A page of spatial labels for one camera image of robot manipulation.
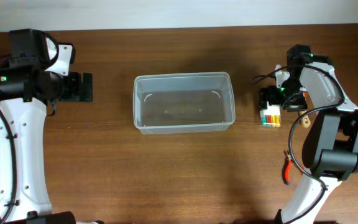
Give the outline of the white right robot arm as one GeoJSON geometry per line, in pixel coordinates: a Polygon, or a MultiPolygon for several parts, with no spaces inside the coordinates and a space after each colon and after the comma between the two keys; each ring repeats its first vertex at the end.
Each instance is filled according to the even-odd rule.
{"type": "Polygon", "coordinates": [[[282,110],[298,113],[288,135],[287,163],[302,177],[274,223],[313,223],[334,189],[358,172],[358,107],[339,84],[331,59],[308,45],[287,51],[287,64],[259,90],[260,123],[279,127],[282,110]]]}

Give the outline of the clear plastic storage container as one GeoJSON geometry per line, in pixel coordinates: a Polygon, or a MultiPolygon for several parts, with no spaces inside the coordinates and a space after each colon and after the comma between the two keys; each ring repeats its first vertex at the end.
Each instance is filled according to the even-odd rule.
{"type": "Polygon", "coordinates": [[[236,120],[226,72],[138,76],[132,108],[134,126],[142,134],[225,131],[236,120]]]}

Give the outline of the clear case of coloured plugs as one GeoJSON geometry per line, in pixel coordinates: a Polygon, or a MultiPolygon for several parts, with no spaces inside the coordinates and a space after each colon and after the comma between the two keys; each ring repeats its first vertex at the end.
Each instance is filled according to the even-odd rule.
{"type": "Polygon", "coordinates": [[[279,105],[270,105],[266,102],[260,109],[260,124],[265,127],[279,128],[281,126],[281,107],[279,105]]]}

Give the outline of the orange scraper with wooden handle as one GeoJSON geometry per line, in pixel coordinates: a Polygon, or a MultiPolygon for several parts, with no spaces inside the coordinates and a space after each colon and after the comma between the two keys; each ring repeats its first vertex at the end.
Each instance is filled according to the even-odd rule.
{"type": "MultiPolygon", "coordinates": [[[[308,97],[308,92],[303,92],[303,97],[307,98],[308,97]]],[[[302,111],[298,112],[299,116],[301,116],[301,115],[303,115],[305,113],[306,113],[306,110],[302,110],[302,111]]],[[[309,128],[311,122],[310,122],[310,119],[309,119],[308,115],[304,116],[302,118],[302,120],[300,121],[300,123],[304,128],[309,128]]]]}

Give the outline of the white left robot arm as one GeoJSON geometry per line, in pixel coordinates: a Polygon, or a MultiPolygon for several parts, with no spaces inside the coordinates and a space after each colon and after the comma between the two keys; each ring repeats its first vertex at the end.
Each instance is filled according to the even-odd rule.
{"type": "Polygon", "coordinates": [[[44,171],[45,119],[56,104],[90,102],[93,76],[70,71],[76,50],[36,29],[12,30],[0,67],[0,223],[75,223],[53,213],[44,171]]]}

